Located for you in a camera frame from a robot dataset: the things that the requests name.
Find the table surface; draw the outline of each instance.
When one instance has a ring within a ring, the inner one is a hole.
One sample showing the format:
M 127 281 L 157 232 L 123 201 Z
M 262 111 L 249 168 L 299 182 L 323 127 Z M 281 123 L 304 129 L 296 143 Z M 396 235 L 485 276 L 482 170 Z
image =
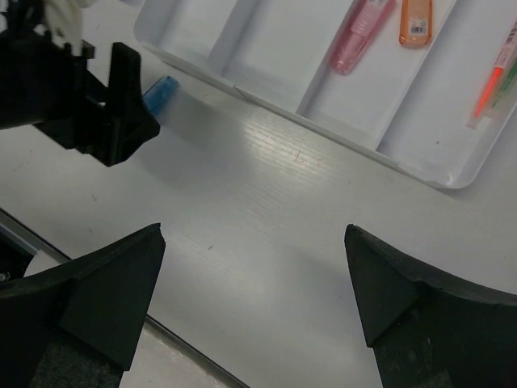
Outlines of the table surface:
M 85 12 L 91 64 L 137 9 Z M 477 181 L 429 188 L 143 55 L 182 84 L 160 136 L 106 168 L 33 128 L 0 133 L 0 206 L 76 257 L 150 223 L 167 242 L 149 313 L 253 387 L 380 387 L 343 233 L 354 223 L 446 271 L 517 293 L 514 116 Z

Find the pink marker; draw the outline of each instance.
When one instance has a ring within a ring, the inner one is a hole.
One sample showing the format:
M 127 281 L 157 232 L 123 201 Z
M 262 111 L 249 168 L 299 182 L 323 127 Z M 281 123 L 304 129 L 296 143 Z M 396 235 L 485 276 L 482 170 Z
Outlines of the pink marker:
M 346 27 L 332 56 L 331 65 L 340 74 L 349 74 L 357 65 L 377 32 L 384 25 L 397 0 L 362 0 L 357 16 Z

